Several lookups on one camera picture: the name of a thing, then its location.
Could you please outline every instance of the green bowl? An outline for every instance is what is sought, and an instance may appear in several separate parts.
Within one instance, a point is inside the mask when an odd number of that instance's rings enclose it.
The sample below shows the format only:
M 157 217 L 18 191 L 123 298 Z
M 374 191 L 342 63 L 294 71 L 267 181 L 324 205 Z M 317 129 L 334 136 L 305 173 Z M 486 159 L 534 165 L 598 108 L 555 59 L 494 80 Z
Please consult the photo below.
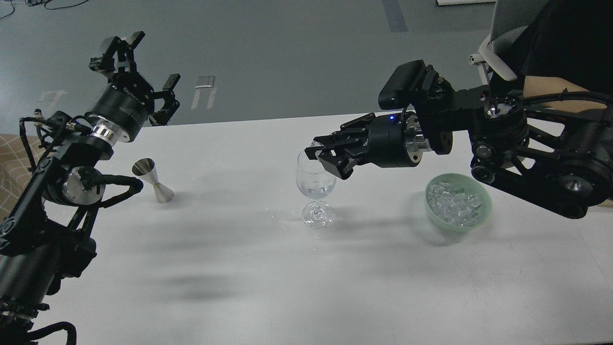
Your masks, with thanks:
M 431 185 L 435 185 L 440 182 L 449 182 L 451 184 L 461 186 L 462 188 L 464 188 L 464 192 L 467 194 L 479 195 L 482 203 L 481 203 L 481 207 L 479 207 L 479 209 L 477 209 L 476 212 L 481 216 L 481 218 L 479 219 L 477 223 L 475 223 L 472 227 L 461 227 L 458 225 L 447 223 L 445 220 L 441 219 L 434 213 L 434 211 L 428 204 L 428 200 L 427 200 L 428 188 Z M 487 221 L 487 219 L 490 217 L 490 214 L 492 214 L 492 198 L 490 197 L 489 193 L 487 193 L 487 190 L 485 190 L 485 188 L 483 188 L 483 186 L 479 182 L 477 182 L 472 177 L 468 177 L 466 175 L 443 174 L 443 175 L 436 176 L 435 178 L 430 180 L 430 182 L 428 182 L 428 184 L 426 185 L 425 193 L 426 193 L 426 197 L 424 197 L 424 203 L 425 203 L 425 208 L 428 212 L 428 216 L 430 217 L 430 219 L 432 219 L 432 222 L 434 222 L 434 224 L 446 230 L 468 231 L 468 230 L 480 227 L 481 225 L 483 225 L 483 223 L 485 223 L 485 221 Z

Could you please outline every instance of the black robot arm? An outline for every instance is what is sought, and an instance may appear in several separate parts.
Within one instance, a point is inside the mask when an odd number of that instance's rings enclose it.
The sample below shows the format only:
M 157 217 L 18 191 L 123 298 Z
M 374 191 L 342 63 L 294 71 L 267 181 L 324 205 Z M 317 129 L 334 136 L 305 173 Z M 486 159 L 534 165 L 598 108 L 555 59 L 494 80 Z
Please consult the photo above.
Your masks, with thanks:
M 546 109 L 542 103 L 583 100 L 607 106 L 580 113 Z M 613 197 L 613 99 L 593 92 L 563 92 L 524 98 L 490 95 L 487 86 L 454 91 L 422 60 L 399 66 L 379 94 L 392 115 L 364 115 L 305 149 L 310 159 L 347 179 L 356 165 L 382 168 L 417 166 L 423 152 L 448 154 L 452 132 L 468 131 L 473 177 L 506 193 L 578 219 L 587 208 Z M 414 112 L 406 111 L 409 106 Z M 528 118 L 561 123 L 554 136 L 528 124 Z M 530 141 L 548 147 L 530 147 Z M 525 158 L 534 160 L 525 166 Z M 515 167 L 517 172 L 509 170 Z
M 155 92 L 137 72 L 134 49 L 145 34 L 129 39 L 111 37 L 104 41 L 101 54 L 91 59 L 90 69 L 107 77 L 92 108 L 84 116 L 72 118 L 56 112 L 48 119 L 40 111 L 20 120 L 40 123 L 51 142 L 41 139 L 47 150 L 38 163 L 32 163 L 32 178 L 9 216 L 0 223 L 0 343 L 31 344 L 53 331 L 67 330 L 69 343 L 76 339 L 75 328 L 59 323 L 30 331 L 33 318 L 48 309 L 45 295 L 58 292 L 65 277 L 79 277 L 96 256 L 96 242 L 90 237 L 100 208 L 120 203 L 143 188 L 135 177 L 101 174 L 94 167 L 113 155 L 117 141 L 131 142 L 147 119 L 165 125 L 179 107 L 172 91 L 179 80 L 172 74 Z M 154 111 L 155 99 L 163 99 Z M 91 128 L 77 122 L 86 119 Z M 25 146 L 27 139 L 22 134 Z M 127 190 L 103 200 L 107 185 L 124 185 Z M 42 200 L 73 206 L 77 210 L 67 225 L 47 217 Z

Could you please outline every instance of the metal jigger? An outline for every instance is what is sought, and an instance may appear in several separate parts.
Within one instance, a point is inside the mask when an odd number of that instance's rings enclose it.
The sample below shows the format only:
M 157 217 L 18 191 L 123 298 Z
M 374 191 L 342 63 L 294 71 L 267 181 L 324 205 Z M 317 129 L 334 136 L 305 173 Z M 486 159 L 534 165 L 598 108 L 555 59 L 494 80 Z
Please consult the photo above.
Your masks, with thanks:
M 132 173 L 139 179 L 153 185 L 155 198 L 160 204 L 169 202 L 172 200 L 172 197 L 175 196 L 175 192 L 165 185 L 159 183 L 158 172 L 155 169 L 155 162 L 152 159 L 143 158 L 138 160 L 132 166 Z

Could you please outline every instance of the white table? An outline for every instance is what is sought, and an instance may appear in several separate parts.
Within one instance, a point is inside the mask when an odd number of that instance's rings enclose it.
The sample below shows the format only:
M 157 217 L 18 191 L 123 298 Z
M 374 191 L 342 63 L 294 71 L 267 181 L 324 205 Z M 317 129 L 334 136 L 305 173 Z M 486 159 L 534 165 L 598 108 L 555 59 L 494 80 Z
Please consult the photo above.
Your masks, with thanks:
M 568 220 L 486 187 L 483 227 L 457 236 L 429 221 L 428 180 L 470 175 L 466 133 L 416 168 L 357 167 L 326 199 L 332 227 L 307 228 L 295 158 L 357 116 L 144 128 L 118 143 L 103 173 L 130 176 L 150 157 L 175 199 L 158 204 L 146 185 L 101 210 L 98 257 L 45 299 L 35 328 L 71 321 L 79 344 L 613 340 L 610 209 Z M 73 211 L 47 209 L 64 222 Z

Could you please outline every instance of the plaid fabric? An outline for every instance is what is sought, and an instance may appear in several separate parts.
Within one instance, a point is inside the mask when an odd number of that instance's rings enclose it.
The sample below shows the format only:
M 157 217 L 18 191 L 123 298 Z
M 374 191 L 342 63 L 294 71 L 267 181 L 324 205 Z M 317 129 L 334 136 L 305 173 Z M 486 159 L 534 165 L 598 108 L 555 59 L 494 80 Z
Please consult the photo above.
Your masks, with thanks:
M 34 160 L 38 161 L 44 149 L 38 148 L 39 140 L 28 136 Z M 4 219 L 17 203 L 30 181 L 29 161 L 19 136 L 0 134 L 0 220 Z

